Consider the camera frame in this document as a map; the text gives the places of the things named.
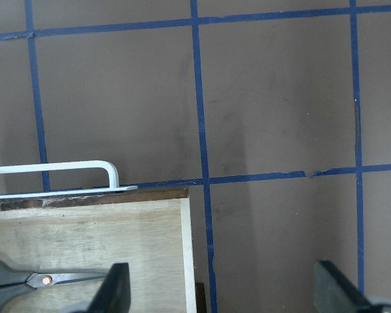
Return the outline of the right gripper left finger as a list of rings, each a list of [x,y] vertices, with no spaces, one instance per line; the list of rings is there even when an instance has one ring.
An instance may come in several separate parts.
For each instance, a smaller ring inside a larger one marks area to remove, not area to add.
[[[128,263],[114,263],[90,303],[77,303],[65,312],[129,312],[131,307],[130,269]]]

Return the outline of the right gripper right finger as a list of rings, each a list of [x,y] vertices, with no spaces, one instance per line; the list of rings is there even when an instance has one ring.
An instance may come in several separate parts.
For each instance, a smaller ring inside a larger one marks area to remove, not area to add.
[[[391,312],[391,300],[370,300],[329,260],[314,265],[314,305],[318,312]]]

